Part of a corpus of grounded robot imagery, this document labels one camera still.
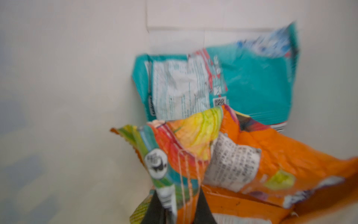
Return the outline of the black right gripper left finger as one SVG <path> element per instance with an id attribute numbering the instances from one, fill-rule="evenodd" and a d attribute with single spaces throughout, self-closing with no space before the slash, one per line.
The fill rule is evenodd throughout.
<path id="1" fill-rule="evenodd" d="M 147 212 L 141 221 L 141 224 L 165 224 L 166 211 L 162 206 L 157 193 L 154 193 Z"/>

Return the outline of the blue checkered paper bag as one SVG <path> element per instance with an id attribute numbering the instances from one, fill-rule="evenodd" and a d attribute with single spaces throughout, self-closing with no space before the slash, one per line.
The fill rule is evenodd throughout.
<path id="1" fill-rule="evenodd" d="M 110 129 L 145 123 L 135 57 L 291 22 L 300 61 L 284 133 L 356 156 L 357 1 L 1 1 L 1 223 L 129 223 L 151 180 Z"/>

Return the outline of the orange rainbow snack packet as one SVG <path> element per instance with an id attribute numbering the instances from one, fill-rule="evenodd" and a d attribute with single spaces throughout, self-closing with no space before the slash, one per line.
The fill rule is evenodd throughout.
<path id="1" fill-rule="evenodd" d="M 201 188 L 217 224 L 301 224 L 358 201 L 356 157 L 314 150 L 228 105 L 111 132 L 133 146 L 153 182 L 132 224 L 154 193 L 166 224 L 193 224 Z"/>

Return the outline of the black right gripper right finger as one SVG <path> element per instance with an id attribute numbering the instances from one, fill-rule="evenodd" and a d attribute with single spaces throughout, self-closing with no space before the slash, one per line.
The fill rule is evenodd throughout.
<path id="1" fill-rule="evenodd" d="M 203 189 L 200 189 L 193 224 L 217 224 L 205 198 Z"/>

